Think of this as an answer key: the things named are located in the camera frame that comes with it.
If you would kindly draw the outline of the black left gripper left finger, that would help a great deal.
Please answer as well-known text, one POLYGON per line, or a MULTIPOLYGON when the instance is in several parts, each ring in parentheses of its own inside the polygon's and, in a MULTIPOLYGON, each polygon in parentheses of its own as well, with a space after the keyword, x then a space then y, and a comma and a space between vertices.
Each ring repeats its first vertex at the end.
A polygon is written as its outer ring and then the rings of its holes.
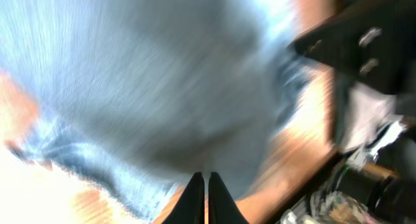
POLYGON ((205 183, 201 172, 193 174, 173 210, 162 224, 204 224, 205 183))

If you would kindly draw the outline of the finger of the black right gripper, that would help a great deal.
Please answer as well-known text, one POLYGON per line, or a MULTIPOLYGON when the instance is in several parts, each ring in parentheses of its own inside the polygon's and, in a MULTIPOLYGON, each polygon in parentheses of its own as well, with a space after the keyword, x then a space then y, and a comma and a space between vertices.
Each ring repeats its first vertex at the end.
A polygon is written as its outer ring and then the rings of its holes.
POLYGON ((408 92, 415 87, 415 0, 361 0, 293 45, 381 93, 408 92))

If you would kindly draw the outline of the light blue denim jeans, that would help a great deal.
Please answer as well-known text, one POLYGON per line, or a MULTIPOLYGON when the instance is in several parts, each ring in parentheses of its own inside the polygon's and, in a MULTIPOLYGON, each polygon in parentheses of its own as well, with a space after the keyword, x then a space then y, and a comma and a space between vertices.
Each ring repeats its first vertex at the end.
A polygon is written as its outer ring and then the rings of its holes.
POLYGON ((306 85, 292 0, 1 0, 1 71, 40 106, 20 157, 153 221, 200 172, 249 193, 306 85))

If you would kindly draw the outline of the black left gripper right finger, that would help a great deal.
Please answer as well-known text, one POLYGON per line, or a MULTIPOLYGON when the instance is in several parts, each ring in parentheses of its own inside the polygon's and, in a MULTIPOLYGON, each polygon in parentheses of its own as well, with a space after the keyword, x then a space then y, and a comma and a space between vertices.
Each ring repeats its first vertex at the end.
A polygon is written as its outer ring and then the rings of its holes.
POLYGON ((212 172, 208 188, 209 224, 248 224, 217 172, 212 172))

